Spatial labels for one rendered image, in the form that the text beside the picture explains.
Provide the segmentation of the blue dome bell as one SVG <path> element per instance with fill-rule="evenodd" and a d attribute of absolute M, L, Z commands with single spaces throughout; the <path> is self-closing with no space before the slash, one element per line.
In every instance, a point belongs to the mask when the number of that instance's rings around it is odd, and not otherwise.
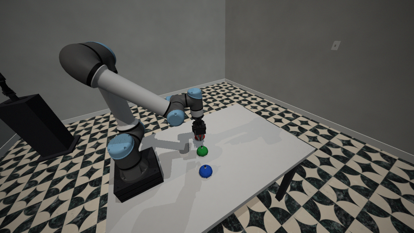
<path fill-rule="evenodd" d="M 199 169 L 199 174 L 203 178 L 208 178 L 209 176 L 212 175 L 212 168 L 211 168 L 211 166 L 209 166 L 209 165 L 203 165 L 203 166 L 201 166 L 201 168 Z"/>

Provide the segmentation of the green bell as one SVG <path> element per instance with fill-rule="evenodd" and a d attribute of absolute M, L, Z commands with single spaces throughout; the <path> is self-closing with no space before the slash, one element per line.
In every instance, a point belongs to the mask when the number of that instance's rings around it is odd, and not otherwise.
<path fill-rule="evenodd" d="M 198 147 L 197 149 L 198 156 L 204 156 L 208 154 L 208 149 L 205 146 Z"/>

